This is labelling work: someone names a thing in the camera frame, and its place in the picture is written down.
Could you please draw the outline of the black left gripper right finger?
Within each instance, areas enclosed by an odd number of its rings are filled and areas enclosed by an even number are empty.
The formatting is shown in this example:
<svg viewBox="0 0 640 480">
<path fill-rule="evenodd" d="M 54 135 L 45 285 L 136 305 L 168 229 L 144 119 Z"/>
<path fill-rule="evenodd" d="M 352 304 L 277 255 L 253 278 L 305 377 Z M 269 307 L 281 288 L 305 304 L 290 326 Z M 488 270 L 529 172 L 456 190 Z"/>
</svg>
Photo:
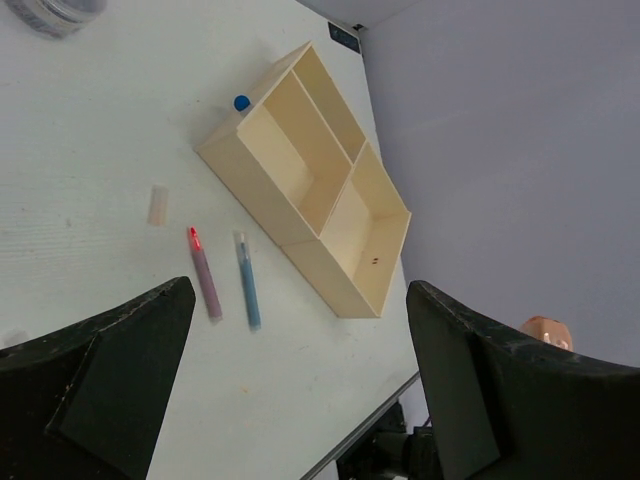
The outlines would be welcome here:
<svg viewBox="0 0 640 480">
<path fill-rule="evenodd" d="M 425 281 L 407 311 L 446 479 L 635 479 L 639 371 L 552 346 Z"/>
</svg>

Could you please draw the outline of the blue chunky highlighter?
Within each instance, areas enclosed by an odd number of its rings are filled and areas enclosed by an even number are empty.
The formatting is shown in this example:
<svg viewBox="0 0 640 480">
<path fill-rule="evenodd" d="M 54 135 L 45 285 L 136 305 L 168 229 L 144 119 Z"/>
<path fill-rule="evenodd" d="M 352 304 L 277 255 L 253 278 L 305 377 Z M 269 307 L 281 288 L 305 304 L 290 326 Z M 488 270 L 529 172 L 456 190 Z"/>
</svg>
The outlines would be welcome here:
<svg viewBox="0 0 640 480">
<path fill-rule="evenodd" d="M 252 107 L 250 98 L 246 95 L 237 95 L 233 100 L 234 109 L 241 114 L 246 114 Z"/>
</svg>

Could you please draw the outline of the clear orange cap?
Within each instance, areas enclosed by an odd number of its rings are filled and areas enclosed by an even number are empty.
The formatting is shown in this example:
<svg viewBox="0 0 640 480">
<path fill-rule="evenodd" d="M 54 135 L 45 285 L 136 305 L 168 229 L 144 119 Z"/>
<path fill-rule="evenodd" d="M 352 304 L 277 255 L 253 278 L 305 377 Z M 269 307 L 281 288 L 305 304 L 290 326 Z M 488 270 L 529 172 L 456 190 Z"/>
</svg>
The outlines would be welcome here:
<svg viewBox="0 0 640 480">
<path fill-rule="evenodd" d="M 147 223 L 152 226 L 164 226 L 167 219 L 169 190 L 162 185 L 151 189 Z"/>
</svg>

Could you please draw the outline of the pink slim red-tip pen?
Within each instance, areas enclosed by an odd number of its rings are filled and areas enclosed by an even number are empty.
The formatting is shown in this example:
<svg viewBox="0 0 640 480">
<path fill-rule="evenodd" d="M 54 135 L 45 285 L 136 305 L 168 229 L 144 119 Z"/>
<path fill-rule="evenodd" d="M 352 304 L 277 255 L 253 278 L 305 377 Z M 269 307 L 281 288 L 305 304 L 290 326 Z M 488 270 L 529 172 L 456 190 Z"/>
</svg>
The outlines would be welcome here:
<svg viewBox="0 0 640 480">
<path fill-rule="evenodd" d="M 187 229 L 194 268 L 201 287 L 201 292 L 210 319 L 218 321 L 222 318 L 222 308 L 216 286 L 207 262 L 205 250 L 200 242 L 197 230 L 191 226 Z"/>
</svg>

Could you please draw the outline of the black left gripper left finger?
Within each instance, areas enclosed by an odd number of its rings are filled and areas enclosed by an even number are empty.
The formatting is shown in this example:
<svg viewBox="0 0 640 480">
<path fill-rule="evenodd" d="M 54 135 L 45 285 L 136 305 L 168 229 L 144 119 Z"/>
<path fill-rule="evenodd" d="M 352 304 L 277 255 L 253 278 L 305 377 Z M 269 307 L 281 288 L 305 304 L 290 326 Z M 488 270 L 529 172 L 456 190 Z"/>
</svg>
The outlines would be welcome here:
<svg viewBox="0 0 640 480">
<path fill-rule="evenodd" d="M 145 478 L 195 302 L 176 277 L 2 349 L 2 478 Z"/>
</svg>

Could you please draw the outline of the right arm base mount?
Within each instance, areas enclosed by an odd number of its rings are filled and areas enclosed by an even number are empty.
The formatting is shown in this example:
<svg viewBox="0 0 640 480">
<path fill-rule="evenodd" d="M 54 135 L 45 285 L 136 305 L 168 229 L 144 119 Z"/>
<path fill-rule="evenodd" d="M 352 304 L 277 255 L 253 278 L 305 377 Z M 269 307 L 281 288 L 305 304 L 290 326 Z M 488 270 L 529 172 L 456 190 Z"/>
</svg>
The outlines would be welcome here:
<svg viewBox="0 0 640 480">
<path fill-rule="evenodd" d="M 395 402 L 336 461 L 340 479 L 443 479 L 430 424 L 406 431 Z"/>
</svg>

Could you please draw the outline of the cream wooden divided tray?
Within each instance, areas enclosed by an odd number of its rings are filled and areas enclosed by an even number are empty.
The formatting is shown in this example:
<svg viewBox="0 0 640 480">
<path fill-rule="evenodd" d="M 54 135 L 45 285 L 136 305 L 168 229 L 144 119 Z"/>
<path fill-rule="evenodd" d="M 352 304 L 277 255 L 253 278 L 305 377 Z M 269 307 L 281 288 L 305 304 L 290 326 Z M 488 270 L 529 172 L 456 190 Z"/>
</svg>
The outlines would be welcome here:
<svg viewBox="0 0 640 480">
<path fill-rule="evenodd" d="M 378 318 L 411 214 L 311 43 L 197 154 L 341 318 Z"/>
</svg>

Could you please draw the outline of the clear jar purple beads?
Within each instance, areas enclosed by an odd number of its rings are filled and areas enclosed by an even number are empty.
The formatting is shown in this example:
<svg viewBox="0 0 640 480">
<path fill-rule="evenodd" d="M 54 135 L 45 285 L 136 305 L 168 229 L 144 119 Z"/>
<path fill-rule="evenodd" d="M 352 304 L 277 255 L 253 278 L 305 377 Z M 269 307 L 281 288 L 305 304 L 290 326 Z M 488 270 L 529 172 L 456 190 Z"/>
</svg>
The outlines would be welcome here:
<svg viewBox="0 0 640 480">
<path fill-rule="evenodd" d="M 106 0 L 5 0 L 10 11 L 40 35 L 63 39 L 97 19 Z"/>
</svg>

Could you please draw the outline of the blue slim capped pen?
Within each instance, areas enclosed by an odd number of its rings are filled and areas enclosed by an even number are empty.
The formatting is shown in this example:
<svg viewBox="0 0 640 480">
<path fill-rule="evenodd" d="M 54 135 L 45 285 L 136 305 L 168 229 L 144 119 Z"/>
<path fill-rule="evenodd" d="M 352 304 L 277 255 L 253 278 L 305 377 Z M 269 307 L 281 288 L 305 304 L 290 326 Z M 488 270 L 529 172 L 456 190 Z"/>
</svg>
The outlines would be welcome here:
<svg viewBox="0 0 640 480">
<path fill-rule="evenodd" d="M 234 232 L 234 242 L 241 274 L 247 310 L 248 324 L 251 331 L 261 329 L 261 314 L 255 285 L 255 278 L 250 258 L 250 249 L 244 232 Z"/>
</svg>

